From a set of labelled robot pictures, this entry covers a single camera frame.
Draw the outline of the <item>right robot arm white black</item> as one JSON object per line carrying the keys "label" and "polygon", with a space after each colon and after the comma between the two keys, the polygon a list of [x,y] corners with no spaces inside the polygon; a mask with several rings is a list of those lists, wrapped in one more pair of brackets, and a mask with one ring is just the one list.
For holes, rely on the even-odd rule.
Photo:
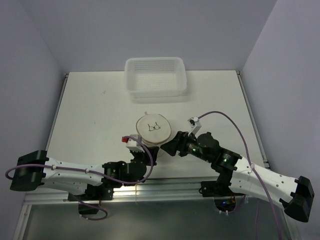
{"label": "right robot arm white black", "polygon": [[176,136],[160,147],[170,156],[192,155],[210,164],[219,176],[216,192],[250,195],[271,202],[294,220],[307,223],[315,192],[311,181],[304,177],[289,177],[250,163],[248,159],[220,146],[210,132],[198,137],[178,131]]}

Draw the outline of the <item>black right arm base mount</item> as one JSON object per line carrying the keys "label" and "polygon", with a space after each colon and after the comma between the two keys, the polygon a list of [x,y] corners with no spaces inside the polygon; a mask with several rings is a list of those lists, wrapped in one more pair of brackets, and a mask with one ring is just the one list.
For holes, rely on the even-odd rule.
{"label": "black right arm base mount", "polygon": [[242,193],[234,193],[228,186],[217,183],[216,180],[202,181],[198,192],[203,198],[213,198],[215,207],[224,213],[236,210],[246,202],[246,196]]}

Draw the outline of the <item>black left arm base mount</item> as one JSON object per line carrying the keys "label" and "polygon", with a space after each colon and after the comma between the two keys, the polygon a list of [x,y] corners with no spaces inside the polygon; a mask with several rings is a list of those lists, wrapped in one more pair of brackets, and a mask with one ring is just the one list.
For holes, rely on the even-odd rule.
{"label": "black left arm base mount", "polygon": [[[102,210],[102,201],[109,201],[113,198],[113,189],[104,188],[103,186],[92,186],[88,185],[84,193],[82,194],[71,194],[68,193],[67,200],[69,202],[78,202],[78,213],[86,217],[96,215],[98,212],[105,212]],[[85,201],[98,201],[97,204],[79,202]]]}

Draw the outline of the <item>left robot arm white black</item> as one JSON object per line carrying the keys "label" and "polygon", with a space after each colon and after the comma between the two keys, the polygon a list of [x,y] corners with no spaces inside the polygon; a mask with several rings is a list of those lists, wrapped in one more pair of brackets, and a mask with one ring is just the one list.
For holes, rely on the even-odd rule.
{"label": "left robot arm white black", "polygon": [[158,147],[131,151],[130,162],[111,161],[85,165],[63,162],[37,150],[18,158],[10,190],[30,192],[38,188],[56,189],[91,200],[103,189],[143,183],[156,165]]}

